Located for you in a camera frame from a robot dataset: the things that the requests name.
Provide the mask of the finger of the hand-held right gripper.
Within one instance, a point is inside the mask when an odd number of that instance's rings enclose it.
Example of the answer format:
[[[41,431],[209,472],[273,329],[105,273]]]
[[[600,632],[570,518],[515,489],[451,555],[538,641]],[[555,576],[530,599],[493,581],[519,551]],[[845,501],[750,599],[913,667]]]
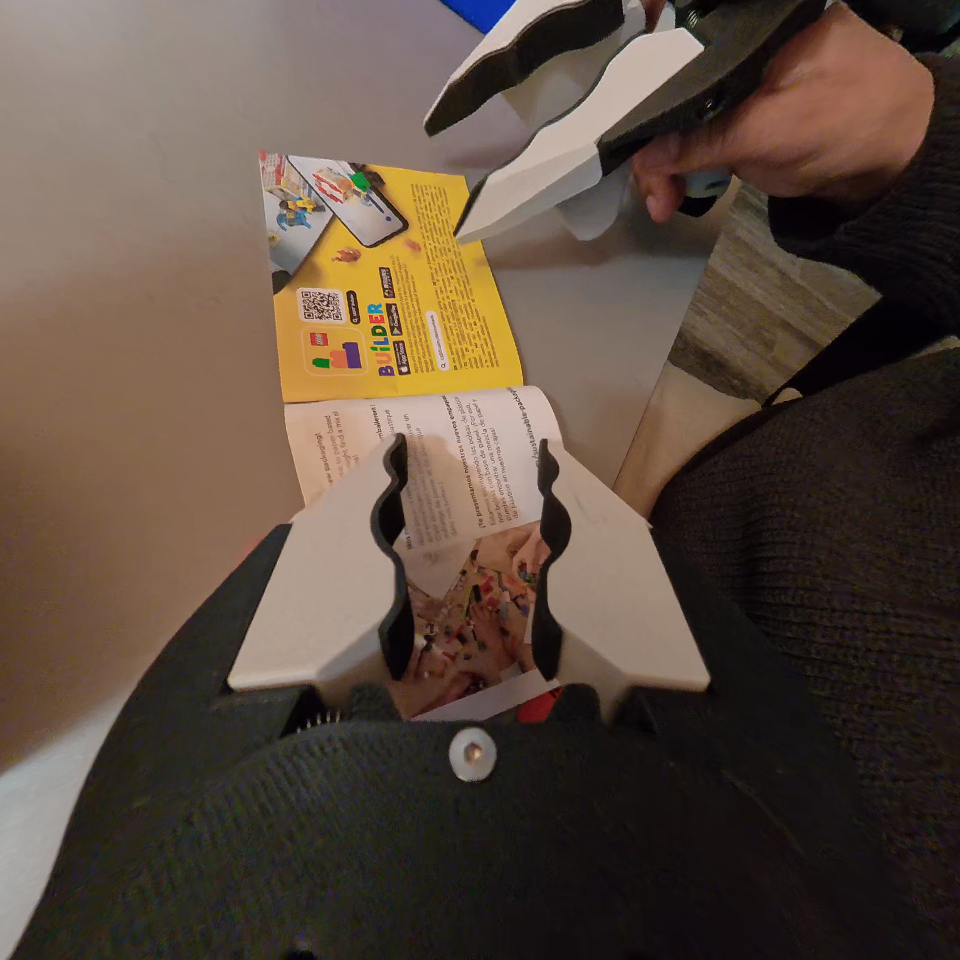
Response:
[[[600,139],[703,50],[686,29],[626,42],[574,106],[474,186],[454,238],[467,245],[495,237],[599,184]]]
[[[424,117],[426,136],[457,125],[538,69],[614,39],[629,16],[622,1],[517,1],[457,66]]]

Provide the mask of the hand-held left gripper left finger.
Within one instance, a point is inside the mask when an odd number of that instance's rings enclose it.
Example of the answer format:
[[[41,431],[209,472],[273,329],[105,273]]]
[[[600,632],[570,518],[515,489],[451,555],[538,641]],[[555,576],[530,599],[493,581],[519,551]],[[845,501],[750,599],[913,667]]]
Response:
[[[403,678],[415,641],[394,547],[406,482],[406,438],[394,434],[293,519],[227,678],[234,691]]]

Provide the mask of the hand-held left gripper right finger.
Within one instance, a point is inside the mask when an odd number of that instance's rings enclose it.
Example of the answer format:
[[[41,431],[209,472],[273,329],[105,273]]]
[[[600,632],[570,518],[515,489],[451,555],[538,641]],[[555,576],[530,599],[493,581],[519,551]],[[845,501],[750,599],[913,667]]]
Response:
[[[703,693],[711,677],[647,521],[543,439],[541,536],[531,651],[546,680],[592,688],[618,710],[633,688]]]

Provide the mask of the pale blue instruction booklet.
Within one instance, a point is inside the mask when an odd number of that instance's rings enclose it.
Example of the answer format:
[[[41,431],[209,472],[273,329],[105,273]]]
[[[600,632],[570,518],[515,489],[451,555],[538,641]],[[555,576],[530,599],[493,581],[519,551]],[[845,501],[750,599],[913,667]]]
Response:
[[[560,689],[529,639],[547,549],[536,482],[560,427],[523,384],[480,243],[453,237],[461,176],[259,151],[283,419],[310,504],[406,437],[415,647],[407,719],[543,722]]]

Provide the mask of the person's right forearm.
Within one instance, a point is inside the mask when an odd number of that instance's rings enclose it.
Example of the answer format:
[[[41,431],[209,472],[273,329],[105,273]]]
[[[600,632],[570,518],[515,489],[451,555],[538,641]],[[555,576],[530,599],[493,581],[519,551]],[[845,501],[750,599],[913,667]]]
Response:
[[[904,173],[866,207],[802,197],[768,200],[776,243],[789,254],[854,273],[901,321],[929,320],[959,335],[959,62],[923,55],[934,105],[928,133]]]

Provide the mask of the person's right hand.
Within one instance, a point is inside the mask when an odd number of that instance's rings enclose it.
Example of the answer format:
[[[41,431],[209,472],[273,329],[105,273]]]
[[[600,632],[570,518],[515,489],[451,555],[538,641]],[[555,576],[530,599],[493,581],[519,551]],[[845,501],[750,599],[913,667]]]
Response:
[[[679,211],[690,176],[712,169],[769,197],[864,205],[917,155],[934,95],[927,65],[834,3],[785,45],[736,109],[640,150],[633,182],[658,224]]]

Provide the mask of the blue plastic bin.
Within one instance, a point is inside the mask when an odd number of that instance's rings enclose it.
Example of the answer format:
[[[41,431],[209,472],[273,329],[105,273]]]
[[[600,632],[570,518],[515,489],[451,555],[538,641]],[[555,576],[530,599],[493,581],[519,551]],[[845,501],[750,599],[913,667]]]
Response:
[[[442,0],[447,8],[482,33],[489,32],[513,0]]]

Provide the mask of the person's black sweater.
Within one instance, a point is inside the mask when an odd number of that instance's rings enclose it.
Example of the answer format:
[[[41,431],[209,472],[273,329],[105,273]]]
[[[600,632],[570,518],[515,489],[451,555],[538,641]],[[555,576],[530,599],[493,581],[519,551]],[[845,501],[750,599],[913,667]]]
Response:
[[[958,349],[741,421],[651,521],[805,677],[929,955],[958,958]]]

